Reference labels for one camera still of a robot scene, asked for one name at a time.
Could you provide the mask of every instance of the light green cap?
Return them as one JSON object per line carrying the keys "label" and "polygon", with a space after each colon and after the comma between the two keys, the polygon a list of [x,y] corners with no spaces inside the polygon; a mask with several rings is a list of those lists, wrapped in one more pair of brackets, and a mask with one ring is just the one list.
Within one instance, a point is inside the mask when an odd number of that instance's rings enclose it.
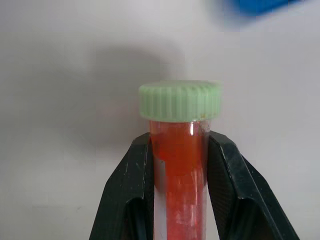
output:
{"label": "light green cap", "polygon": [[170,123],[202,121],[220,112],[221,88],[205,81],[160,81],[139,88],[143,118]]}

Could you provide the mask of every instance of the white background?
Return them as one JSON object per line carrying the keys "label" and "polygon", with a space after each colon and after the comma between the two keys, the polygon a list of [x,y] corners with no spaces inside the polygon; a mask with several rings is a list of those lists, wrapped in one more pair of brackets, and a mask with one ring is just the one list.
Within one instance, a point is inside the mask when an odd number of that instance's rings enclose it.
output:
{"label": "white background", "polygon": [[[1,240],[89,239],[107,179],[147,131],[137,89],[163,79],[223,84],[212,129],[299,237],[320,239],[320,2],[242,24],[219,13],[205,0],[0,2]],[[210,208],[207,225],[217,240]]]}

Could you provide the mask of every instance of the blue object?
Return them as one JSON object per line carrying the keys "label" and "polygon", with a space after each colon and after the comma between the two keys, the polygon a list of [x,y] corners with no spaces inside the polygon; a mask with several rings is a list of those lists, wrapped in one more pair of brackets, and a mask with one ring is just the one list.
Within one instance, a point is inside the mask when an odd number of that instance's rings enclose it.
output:
{"label": "blue object", "polygon": [[284,7],[296,0],[230,0],[233,5],[246,15],[256,16],[261,15],[278,7]]}

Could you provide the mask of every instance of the red liquid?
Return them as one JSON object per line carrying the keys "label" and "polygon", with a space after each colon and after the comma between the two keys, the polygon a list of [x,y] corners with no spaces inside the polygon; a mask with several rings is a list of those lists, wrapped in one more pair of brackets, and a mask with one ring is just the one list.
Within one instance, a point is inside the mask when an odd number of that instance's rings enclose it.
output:
{"label": "red liquid", "polygon": [[[155,161],[154,185],[165,196],[166,229],[154,240],[205,240],[208,123],[150,122]],[[154,229],[160,228],[155,221]]]}

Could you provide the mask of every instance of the plastic tube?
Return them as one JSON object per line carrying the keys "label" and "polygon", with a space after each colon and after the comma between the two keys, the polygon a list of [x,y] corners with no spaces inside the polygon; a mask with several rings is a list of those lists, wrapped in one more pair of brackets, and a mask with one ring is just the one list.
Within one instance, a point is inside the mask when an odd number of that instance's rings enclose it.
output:
{"label": "plastic tube", "polygon": [[154,239],[205,240],[208,121],[150,121]]}
{"label": "plastic tube", "polygon": [[205,240],[210,119],[220,89],[202,81],[167,81],[139,89],[154,162],[154,240]]}

